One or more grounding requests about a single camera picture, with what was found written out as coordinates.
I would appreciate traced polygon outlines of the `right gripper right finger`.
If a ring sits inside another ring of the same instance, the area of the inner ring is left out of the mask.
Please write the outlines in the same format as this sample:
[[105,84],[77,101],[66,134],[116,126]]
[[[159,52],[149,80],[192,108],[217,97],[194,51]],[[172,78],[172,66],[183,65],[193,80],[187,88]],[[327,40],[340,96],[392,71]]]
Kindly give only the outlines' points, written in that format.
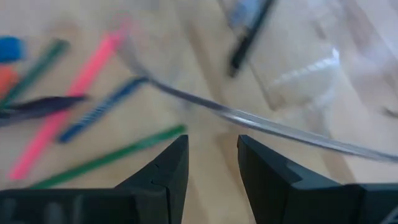
[[240,175],[256,223],[397,223],[397,184],[339,184],[247,135]]

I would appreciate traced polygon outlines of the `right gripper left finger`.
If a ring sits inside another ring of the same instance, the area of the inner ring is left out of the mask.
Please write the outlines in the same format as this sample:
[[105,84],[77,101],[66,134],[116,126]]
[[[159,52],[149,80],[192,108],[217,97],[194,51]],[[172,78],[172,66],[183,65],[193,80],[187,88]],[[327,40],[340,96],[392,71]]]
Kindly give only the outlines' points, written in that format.
[[179,136],[111,189],[1,191],[1,223],[181,223],[189,144]]

